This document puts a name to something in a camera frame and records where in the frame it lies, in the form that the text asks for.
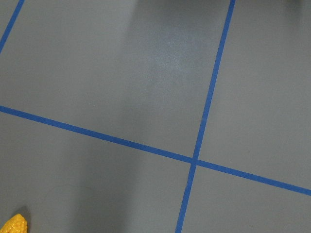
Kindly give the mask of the yellow toy corn cob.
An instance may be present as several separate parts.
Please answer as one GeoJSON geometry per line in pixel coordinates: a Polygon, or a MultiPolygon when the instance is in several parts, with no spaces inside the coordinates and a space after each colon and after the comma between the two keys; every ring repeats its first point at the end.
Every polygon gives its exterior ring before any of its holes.
{"type": "Polygon", "coordinates": [[[0,233],[27,233],[27,220],[21,215],[16,214],[10,218],[0,229],[0,233]]]}

